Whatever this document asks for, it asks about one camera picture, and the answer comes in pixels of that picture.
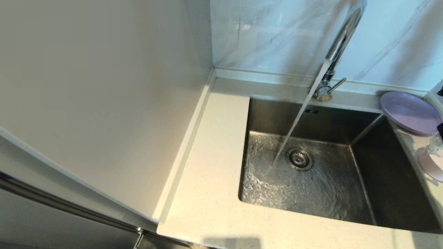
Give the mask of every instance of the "kitchen sink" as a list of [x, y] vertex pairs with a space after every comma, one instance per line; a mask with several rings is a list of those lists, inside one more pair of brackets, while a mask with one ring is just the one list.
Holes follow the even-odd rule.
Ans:
[[251, 98], [239, 198], [349, 222], [442, 233], [418, 177], [378, 113]]

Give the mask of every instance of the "backsplash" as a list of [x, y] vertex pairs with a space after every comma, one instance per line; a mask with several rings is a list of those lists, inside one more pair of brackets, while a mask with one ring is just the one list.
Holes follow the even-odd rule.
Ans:
[[[211, 0], [215, 67], [315, 76], [355, 0]], [[432, 89], [442, 0], [368, 0], [334, 78]]]

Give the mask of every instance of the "plate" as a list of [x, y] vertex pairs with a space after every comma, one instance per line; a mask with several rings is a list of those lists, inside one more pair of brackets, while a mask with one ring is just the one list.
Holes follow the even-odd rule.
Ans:
[[388, 92], [381, 97], [381, 109], [398, 126], [422, 135], [437, 133], [442, 123], [437, 110], [420, 98], [402, 92]]

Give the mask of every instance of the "running water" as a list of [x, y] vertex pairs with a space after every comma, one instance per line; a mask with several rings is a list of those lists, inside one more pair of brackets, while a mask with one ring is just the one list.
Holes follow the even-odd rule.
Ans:
[[272, 162], [272, 165], [275, 165], [278, 157], [280, 156], [281, 152], [283, 151], [283, 147], [286, 145], [286, 142], [288, 141], [289, 137], [292, 134], [292, 131], [294, 131], [295, 126], [297, 125], [297, 123], [299, 122], [307, 104], [309, 103], [309, 101], [312, 98], [312, 95], [314, 95], [315, 90], [317, 89], [317, 86], [320, 84], [320, 82], [322, 81], [323, 75], [325, 75], [326, 71], [328, 70], [329, 66], [331, 65], [331, 61], [328, 59], [325, 59], [325, 62], [323, 62], [323, 66], [320, 69], [319, 74], [317, 75], [317, 78], [314, 81], [314, 84], [311, 87], [311, 90], [309, 91], [309, 93], [307, 94], [307, 97], [305, 99], [305, 101], [303, 102], [302, 107], [300, 108], [299, 114], [297, 114], [297, 117], [295, 117], [294, 123], [292, 124], [291, 129], [289, 130], [288, 134], [286, 135], [286, 137], [284, 138], [283, 143], [280, 146], [280, 149], [277, 152], [276, 157], [274, 158], [274, 161]]

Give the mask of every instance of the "white countertop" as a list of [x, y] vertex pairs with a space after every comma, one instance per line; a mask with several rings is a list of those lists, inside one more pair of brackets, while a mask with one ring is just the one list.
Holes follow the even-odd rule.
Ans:
[[[443, 248], [442, 235], [340, 221], [239, 200], [249, 98], [261, 96], [301, 102], [307, 91], [303, 87], [218, 78], [166, 222], [159, 224], [157, 232], [232, 249]], [[334, 92], [330, 102], [315, 102], [316, 105], [381, 113], [378, 103], [377, 96], [340, 91]], [[429, 140], [429, 137], [395, 131], [405, 138], [403, 144], [410, 151], [425, 146]], [[430, 196], [441, 204], [442, 184], [432, 181], [421, 169], [416, 170]]]

